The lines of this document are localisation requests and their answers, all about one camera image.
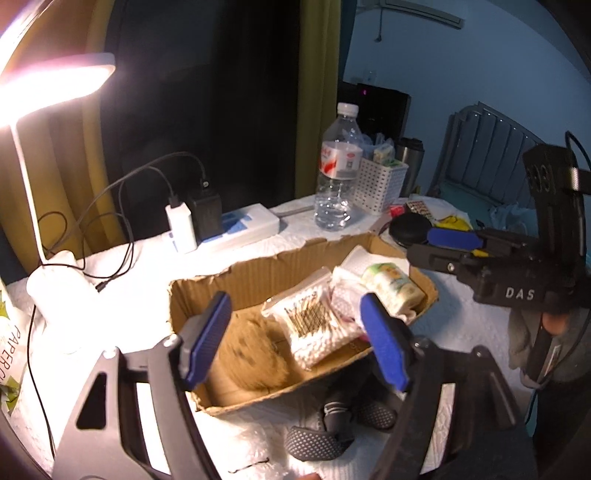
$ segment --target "white plastic basket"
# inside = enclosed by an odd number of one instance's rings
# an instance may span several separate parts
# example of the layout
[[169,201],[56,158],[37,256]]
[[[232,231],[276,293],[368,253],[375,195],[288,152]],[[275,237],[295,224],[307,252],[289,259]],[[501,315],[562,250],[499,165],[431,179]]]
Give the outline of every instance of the white plastic basket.
[[353,196],[355,204],[374,214],[387,210],[400,195],[407,170],[405,163],[384,167],[362,158]]

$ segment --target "air conditioner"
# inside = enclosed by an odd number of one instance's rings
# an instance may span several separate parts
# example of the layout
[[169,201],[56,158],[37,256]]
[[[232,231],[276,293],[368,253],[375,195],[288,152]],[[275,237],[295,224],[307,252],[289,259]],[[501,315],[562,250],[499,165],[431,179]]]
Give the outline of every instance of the air conditioner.
[[462,28],[466,18],[466,0],[361,0],[367,8],[381,7],[427,18]]

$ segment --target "white table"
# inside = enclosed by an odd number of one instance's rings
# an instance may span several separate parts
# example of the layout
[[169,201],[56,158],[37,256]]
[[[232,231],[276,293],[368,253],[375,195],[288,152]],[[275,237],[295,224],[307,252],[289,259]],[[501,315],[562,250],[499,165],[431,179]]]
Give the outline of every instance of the white table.
[[[309,205],[311,201],[307,197],[273,210],[285,212]],[[104,323],[95,327],[107,331],[109,345],[117,345],[122,352],[150,348],[169,334],[167,289],[172,280],[216,274],[237,261],[271,256],[286,249],[301,247],[310,238],[324,236],[338,239],[342,235],[365,232],[375,220],[374,216],[363,215],[344,231],[327,233],[314,224],[311,212],[303,212],[282,219],[281,232],[278,235],[213,257],[200,255],[198,251],[179,255],[167,234],[139,241],[136,244],[137,260],[133,269],[111,282],[101,292],[108,317],[104,319]],[[87,262],[87,271],[95,275],[111,274],[121,263],[125,248],[122,245],[92,255]],[[450,275],[428,275],[439,290],[440,300],[413,326],[413,331],[430,337],[438,345],[448,349],[470,351],[477,344],[488,347],[515,391],[520,406],[524,408],[530,392],[521,386],[518,373],[509,370],[507,366],[508,310],[474,303],[470,289]],[[25,287],[26,279],[11,284],[8,291],[14,303],[30,313],[33,304]],[[109,345],[89,344],[72,355],[62,355],[43,340],[43,335],[34,336],[31,366],[56,444],[59,444],[81,387],[102,349]],[[285,429],[301,424],[309,413],[310,398],[314,393],[314,387],[305,388],[222,418],[209,417],[203,412],[196,413],[194,416],[197,425],[222,476],[233,478],[223,471],[222,459],[224,454],[228,454],[228,442],[220,443],[219,439],[231,439],[244,428],[255,426],[266,433],[274,459],[295,473],[316,471],[325,480],[367,478],[384,442],[384,436],[379,433],[360,429],[357,441],[341,458],[333,462],[304,464],[282,451]],[[153,411],[150,410],[149,387],[140,385],[138,394],[142,426],[152,465],[168,472]],[[53,460],[49,453],[47,432],[28,373],[23,380],[21,398],[12,414],[11,424],[32,456],[50,472]]]

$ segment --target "glowing lamp light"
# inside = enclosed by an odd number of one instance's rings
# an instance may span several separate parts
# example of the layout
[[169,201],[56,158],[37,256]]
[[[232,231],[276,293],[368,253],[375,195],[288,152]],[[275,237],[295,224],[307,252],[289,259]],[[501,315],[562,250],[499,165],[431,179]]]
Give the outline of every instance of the glowing lamp light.
[[115,71],[112,53],[89,53],[37,63],[0,79],[0,128],[7,125],[17,149],[37,251],[47,262],[37,222],[33,193],[17,132],[17,122],[29,113],[97,91]]

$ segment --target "finger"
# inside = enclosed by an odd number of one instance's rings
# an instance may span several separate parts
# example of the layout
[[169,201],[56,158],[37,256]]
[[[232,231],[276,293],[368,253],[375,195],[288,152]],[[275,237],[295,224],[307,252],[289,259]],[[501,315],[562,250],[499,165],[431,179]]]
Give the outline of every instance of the finger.
[[550,335],[561,335],[566,330],[569,322],[569,313],[543,313],[542,325]]

